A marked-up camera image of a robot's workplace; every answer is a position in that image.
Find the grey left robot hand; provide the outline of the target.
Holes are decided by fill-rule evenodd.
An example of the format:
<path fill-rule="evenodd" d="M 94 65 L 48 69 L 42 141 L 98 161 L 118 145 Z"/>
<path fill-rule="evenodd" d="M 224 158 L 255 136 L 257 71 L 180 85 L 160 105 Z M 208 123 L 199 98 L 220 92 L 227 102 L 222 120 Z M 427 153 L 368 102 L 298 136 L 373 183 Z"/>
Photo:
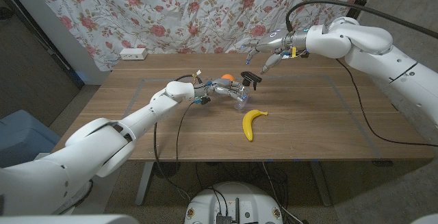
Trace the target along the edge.
<path fill-rule="evenodd" d="M 205 84 L 205 94 L 207 96 L 226 95 L 239 102 L 245 102 L 249 99 L 246 87 L 230 79 L 215 79 L 210 84 Z"/>

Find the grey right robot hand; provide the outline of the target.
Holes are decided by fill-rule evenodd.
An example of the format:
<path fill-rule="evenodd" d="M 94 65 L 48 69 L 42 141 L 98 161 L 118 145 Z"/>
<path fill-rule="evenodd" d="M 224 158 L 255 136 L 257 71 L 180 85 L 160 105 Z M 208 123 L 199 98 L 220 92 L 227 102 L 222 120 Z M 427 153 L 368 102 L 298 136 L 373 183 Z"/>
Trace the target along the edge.
<path fill-rule="evenodd" d="M 252 58 L 258 53 L 272 52 L 272 55 L 267 59 L 260 71 L 261 74 L 265 74 L 281 62 L 283 58 L 282 53 L 288 50 L 291 45 L 292 33 L 286 29 L 277 29 L 259 39 L 254 38 L 247 40 L 242 47 L 252 48 L 246 57 L 246 64 L 249 64 Z"/>

